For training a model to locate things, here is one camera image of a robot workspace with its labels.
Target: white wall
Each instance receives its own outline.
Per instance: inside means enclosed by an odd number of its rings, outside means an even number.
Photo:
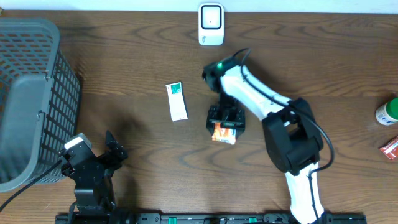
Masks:
[[[0,0],[3,9],[197,11],[201,0]],[[219,0],[228,12],[398,13],[398,0]]]

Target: green bottle cap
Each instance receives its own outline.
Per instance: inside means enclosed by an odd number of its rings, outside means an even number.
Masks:
[[[398,119],[398,98],[387,103],[386,111],[391,118]]]

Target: red package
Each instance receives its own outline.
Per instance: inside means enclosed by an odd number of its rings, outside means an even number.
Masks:
[[[386,146],[381,147],[380,151],[389,159],[395,159],[398,156],[398,136],[391,140]]]

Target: wire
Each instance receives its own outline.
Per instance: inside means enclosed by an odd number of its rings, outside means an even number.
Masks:
[[[287,109],[289,109],[290,111],[292,111],[292,112],[296,113],[297,115],[299,115],[299,116],[301,116],[301,117],[304,117],[306,120],[308,120],[312,125],[314,125],[314,127],[316,127],[316,128],[319,130],[319,132],[321,133],[321,135],[323,136],[323,138],[325,139],[326,143],[327,143],[328,146],[329,146],[329,150],[330,150],[330,160],[329,160],[329,162],[328,162],[326,165],[324,165],[324,166],[322,166],[322,167],[319,167],[319,168],[317,168],[317,169],[311,170],[311,171],[308,173],[308,180],[310,181],[310,190],[311,190],[312,207],[313,207],[313,211],[314,211],[314,213],[315,213],[315,217],[317,218],[317,223],[319,223],[319,216],[318,216],[317,209],[316,209],[316,207],[315,207],[315,197],[314,197],[314,194],[313,194],[312,174],[315,173],[315,172],[320,172],[320,171],[322,171],[322,170],[325,170],[325,169],[329,168],[329,167],[332,165],[333,161],[335,160],[335,148],[333,147],[333,145],[332,145],[332,143],[331,143],[331,141],[330,141],[330,138],[328,137],[327,133],[326,133],[326,132],[325,132],[313,119],[312,119],[311,116],[309,116],[308,114],[306,114],[306,112],[304,112],[304,111],[302,111],[302,110],[300,110],[300,109],[294,108],[294,107],[293,107],[292,105],[290,105],[290,104],[284,104],[284,103],[282,103],[282,102],[279,102],[279,101],[275,100],[273,97],[269,96],[267,93],[264,93],[262,90],[260,90],[258,87],[256,87],[255,85],[253,85],[253,84],[248,80],[247,75],[245,75],[245,74],[243,73],[243,65],[244,65],[244,62],[246,61],[247,57],[249,56],[249,54],[250,54],[250,52],[251,52],[251,49],[250,49],[250,48],[241,49],[241,50],[239,50],[238,52],[236,52],[236,53],[233,55],[233,57],[235,57],[237,54],[239,54],[239,53],[241,53],[241,52],[244,52],[245,50],[247,50],[247,52],[245,53],[245,55],[243,56],[242,61],[241,61],[241,74],[242,74],[243,80],[244,80],[245,82],[247,82],[251,87],[253,87],[256,91],[258,91],[259,93],[261,93],[262,95],[264,95],[264,96],[265,96],[268,100],[270,100],[271,102],[276,103],[276,104],[278,104],[279,106],[281,106],[281,107],[283,107],[283,108],[287,108]]]
[[[75,207],[77,205],[77,201],[73,202],[70,207],[69,207],[69,215],[68,215],[68,223],[67,224],[72,224],[72,219],[73,219],[73,212],[75,211]]]
[[[20,193],[31,187],[32,185],[36,184],[41,178],[45,177],[47,174],[49,174],[51,171],[53,171],[57,166],[61,164],[61,161],[56,162],[52,167],[50,167],[48,170],[46,170],[42,175],[40,175],[38,178],[34,179],[32,182],[27,184],[25,187],[21,188],[18,190],[15,194],[13,194],[9,199],[4,202],[4,204],[1,205],[0,207],[0,212],[3,211],[3,209],[14,199],[16,198]]]

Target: green connector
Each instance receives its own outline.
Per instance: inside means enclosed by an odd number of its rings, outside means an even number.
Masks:
[[[169,218],[169,224],[177,224],[177,218]]]
[[[257,218],[249,218],[249,223],[257,222]]]

